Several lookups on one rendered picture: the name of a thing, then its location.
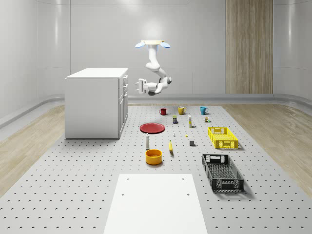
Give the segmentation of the white board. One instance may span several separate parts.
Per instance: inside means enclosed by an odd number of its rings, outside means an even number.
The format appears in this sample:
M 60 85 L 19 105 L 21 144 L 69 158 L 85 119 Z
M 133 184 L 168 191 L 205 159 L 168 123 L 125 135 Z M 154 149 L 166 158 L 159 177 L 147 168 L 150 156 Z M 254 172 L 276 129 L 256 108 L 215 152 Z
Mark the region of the white board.
M 191 174 L 120 174 L 104 234 L 207 234 Z

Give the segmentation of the red plate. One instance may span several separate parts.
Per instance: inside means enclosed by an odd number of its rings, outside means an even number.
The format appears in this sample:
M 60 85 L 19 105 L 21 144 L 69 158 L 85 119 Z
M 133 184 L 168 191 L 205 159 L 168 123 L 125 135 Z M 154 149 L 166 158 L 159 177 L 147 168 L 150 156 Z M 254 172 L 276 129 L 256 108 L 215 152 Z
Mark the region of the red plate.
M 165 127 L 160 123 L 145 123 L 140 126 L 140 130 L 144 133 L 158 134 L 163 132 Z

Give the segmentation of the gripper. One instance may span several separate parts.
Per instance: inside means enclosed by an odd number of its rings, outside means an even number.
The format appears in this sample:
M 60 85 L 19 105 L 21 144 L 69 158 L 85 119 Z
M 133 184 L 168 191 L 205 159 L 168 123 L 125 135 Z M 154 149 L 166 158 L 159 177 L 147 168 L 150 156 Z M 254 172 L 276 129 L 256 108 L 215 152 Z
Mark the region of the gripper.
M 139 78 L 137 84 L 137 91 L 139 94 L 146 93 L 147 90 L 147 81 L 145 79 Z

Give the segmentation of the white cabinet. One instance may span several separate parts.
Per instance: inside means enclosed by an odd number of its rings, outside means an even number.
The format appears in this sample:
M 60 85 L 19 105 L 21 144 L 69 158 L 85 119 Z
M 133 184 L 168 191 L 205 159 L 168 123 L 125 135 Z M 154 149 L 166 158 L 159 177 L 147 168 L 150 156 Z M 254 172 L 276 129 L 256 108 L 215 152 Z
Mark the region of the white cabinet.
M 128 68 L 86 68 L 65 78 L 65 138 L 119 139 L 128 115 Z

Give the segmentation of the yellow bowl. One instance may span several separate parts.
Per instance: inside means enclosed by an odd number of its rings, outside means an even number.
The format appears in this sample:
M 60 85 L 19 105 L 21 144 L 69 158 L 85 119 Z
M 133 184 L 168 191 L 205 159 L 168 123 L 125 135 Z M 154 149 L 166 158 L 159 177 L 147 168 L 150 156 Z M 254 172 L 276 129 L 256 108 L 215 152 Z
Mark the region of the yellow bowl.
M 146 153 L 146 162 L 150 165 L 157 165 L 162 162 L 162 152 L 157 149 L 147 150 Z

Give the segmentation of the yellow basket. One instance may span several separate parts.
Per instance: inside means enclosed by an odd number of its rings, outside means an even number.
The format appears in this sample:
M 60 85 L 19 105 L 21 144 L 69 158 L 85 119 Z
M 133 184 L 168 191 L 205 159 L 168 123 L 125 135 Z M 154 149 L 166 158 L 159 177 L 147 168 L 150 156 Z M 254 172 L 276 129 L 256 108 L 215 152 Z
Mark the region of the yellow basket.
M 228 127 L 208 127 L 208 136 L 216 149 L 238 148 L 238 139 Z

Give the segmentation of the dark grey basket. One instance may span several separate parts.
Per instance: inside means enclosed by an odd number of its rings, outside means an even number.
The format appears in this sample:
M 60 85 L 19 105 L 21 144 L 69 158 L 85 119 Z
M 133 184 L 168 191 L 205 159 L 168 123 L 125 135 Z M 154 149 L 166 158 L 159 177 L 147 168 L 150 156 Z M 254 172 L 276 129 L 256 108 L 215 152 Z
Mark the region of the dark grey basket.
M 217 192 L 244 190 L 244 179 L 230 156 L 202 154 L 202 164 L 212 190 Z

